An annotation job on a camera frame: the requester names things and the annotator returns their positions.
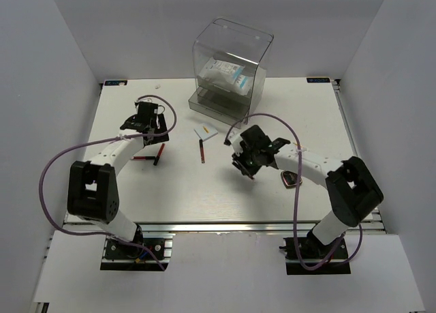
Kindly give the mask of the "red lip gloss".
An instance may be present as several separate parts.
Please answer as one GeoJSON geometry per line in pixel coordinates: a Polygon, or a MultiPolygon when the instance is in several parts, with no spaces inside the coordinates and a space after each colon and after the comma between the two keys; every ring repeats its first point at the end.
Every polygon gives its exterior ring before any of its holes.
{"type": "Polygon", "coordinates": [[[156,166],[156,165],[158,164],[158,162],[159,162],[159,160],[160,160],[160,157],[161,157],[161,155],[162,155],[162,152],[163,152],[165,146],[166,146],[165,143],[162,143],[162,144],[161,144],[161,146],[160,146],[160,148],[159,148],[159,151],[157,152],[157,155],[155,156],[155,159],[154,159],[154,161],[153,161],[153,165],[154,165],[154,166],[156,166]]]}
{"type": "Polygon", "coordinates": [[[205,164],[204,143],[202,139],[199,139],[200,159],[201,163],[205,164]]]}
{"type": "Polygon", "coordinates": [[[146,155],[146,156],[134,156],[131,160],[155,160],[155,156],[146,155]]]}

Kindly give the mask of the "white blue sachet packet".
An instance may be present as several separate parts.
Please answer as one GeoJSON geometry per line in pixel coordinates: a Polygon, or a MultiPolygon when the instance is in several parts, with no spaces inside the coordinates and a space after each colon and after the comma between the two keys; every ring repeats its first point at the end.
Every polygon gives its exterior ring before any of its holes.
{"type": "Polygon", "coordinates": [[[234,80],[226,80],[223,75],[214,73],[208,73],[201,78],[224,91],[231,91],[239,95],[247,95],[253,84],[253,78],[243,74],[239,74],[234,80]]]}
{"type": "Polygon", "coordinates": [[[244,68],[245,67],[243,65],[230,63],[211,57],[200,71],[199,77],[201,78],[201,76],[205,76],[208,73],[214,73],[223,75],[226,80],[234,80],[239,74],[243,74],[244,68]]]}

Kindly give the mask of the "clear acrylic makeup organizer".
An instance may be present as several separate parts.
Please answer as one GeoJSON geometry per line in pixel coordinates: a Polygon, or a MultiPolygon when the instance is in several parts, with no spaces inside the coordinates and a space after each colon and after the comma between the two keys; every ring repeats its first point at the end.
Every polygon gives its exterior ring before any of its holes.
{"type": "Polygon", "coordinates": [[[230,18],[215,18],[192,47],[196,90],[190,109],[240,128],[262,99],[274,35],[230,18]]]}

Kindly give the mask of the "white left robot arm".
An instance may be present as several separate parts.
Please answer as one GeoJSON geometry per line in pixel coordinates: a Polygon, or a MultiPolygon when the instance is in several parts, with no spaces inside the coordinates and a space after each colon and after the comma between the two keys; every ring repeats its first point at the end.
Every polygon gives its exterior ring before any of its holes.
{"type": "Polygon", "coordinates": [[[165,143],[169,136],[159,105],[138,102],[136,114],[119,128],[119,139],[110,141],[86,162],[76,161],[69,172],[67,212],[87,220],[121,239],[121,250],[130,258],[144,249],[142,230],[119,208],[117,175],[146,146],[165,143]]]}

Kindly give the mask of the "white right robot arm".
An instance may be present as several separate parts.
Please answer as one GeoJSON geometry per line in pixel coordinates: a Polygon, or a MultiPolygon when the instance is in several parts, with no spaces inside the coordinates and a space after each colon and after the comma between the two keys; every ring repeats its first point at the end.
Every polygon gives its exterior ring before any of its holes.
{"type": "Polygon", "coordinates": [[[302,246],[315,257],[327,255],[339,236],[359,225],[384,200],[359,157],[327,158],[284,138],[271,140],[258,125],[226,138],[224,144],[234,150],[232,164],[250,179],[265,166],[296,173],[326,189],[331,210],[308,232],[302,246]]]}

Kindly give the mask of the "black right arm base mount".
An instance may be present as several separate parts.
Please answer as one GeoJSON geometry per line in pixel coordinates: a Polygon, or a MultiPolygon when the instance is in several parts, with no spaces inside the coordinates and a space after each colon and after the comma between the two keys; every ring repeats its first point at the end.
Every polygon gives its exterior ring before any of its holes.
{"type": "Polygon", "coordinates": [[[336,250],[332,254],[328,254],[333,244],[318,247],[308,238],[298,237],[300,255],[306,265],[315,266],[327,257],[327,261],[319,269],[309,271],[300,264],[294,247],[294,239],[292,237],[284,238],[283,245],[279,246],[279,251],[285,256],[286,273],[288,275],[349,275],[351,273],[350,265],[343,263],[349,258],[345,240],[342,239],[336,250]]]}

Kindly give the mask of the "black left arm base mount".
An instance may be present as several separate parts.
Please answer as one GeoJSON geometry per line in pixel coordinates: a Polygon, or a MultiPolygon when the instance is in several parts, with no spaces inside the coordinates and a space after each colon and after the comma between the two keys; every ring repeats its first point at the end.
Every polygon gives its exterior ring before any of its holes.
{"type": "Polygon", "coordinates": [[[107,238],[102,252],[102,271],[157,271],[163,272],[170,262],[172,236],[146,234],[143,246],[147,250],[126,246],[107,238]]]}

